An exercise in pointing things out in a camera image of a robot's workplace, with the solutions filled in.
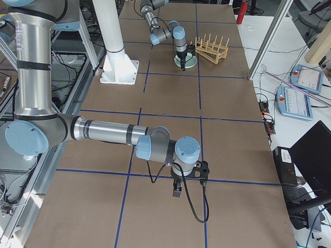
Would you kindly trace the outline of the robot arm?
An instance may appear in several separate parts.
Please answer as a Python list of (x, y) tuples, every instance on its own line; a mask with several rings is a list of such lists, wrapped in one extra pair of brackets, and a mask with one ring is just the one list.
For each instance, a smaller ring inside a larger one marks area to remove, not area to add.
[(180, 26), (177, 21), (171, 21), (166, 25), (166, 28), (161, 28), (157, 21), (159, 18), (153, 13), (154, 10), (159, 9), (168, 3), (169, 1), (165, 0), (141, 1), (140, 13), (148, 24), (150, 31), (149, 37), (153, 45), (158, 45), (170, 38), (173, 39), (180, 67), (185, 71), (186, 56), (188, 54), (185, 29)]
[[(88, 120), (52, 109), (50, 31), (56, 24), (60, 25), (56, 27), (60, 30), (65, 29), (65, 25), (69, 25), (69, 30), (80, 28), (79, 1), (3, 2), (9, 6), (8, 14), (16, 27), (20, 90), (20, 105), (14, 112), (14, 121), (5, 131), (8, 145), (26, 156), (43, 153), (71, 139), (136, 145), (136, 156), (147, 161), (150, 177), (149, 160), (171, 166), (173, 196), (180, 196), (182, 182), (188, 195), (185, 179), (194, 178), (199, 169), (200, 145), (194, 138), (186, 136), (173, 141), (163, 127)], [(173, 38), (181, 69), (185, 70), (188, 49), (184, 28), (176, 21), (170, 22), (169, 28), (157, 28), (153, 10), (167, 3), (141, 1), (140, 12), (150, 29), (152, 44)], [(101, 82), (134, 84), (139, 62), (130, 60), (125, 53), (115, 1), (93, 1), (93, 5), (108, 49)], [(156, 179), (151, 177), (151, 181), (154, 183)]]

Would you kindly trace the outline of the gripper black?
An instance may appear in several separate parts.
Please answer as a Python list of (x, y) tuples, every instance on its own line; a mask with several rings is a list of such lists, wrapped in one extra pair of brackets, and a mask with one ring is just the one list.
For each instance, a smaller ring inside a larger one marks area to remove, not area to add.
[(182, 193), (182, 182), (185, 182), (185, 176), (183, 173), (179, 172), (179, 174), (175, 173), (173, 170), (171, 171), (171, 176), (174, 179), (173, 182), (173, 197), (180, 197)]
[(180, 67), (183, 71), (186, 70), (185, 66), (186, 66), (186, 57), (187, 57), (187, 51), (176, 51), (176, 55), (180, 61)]

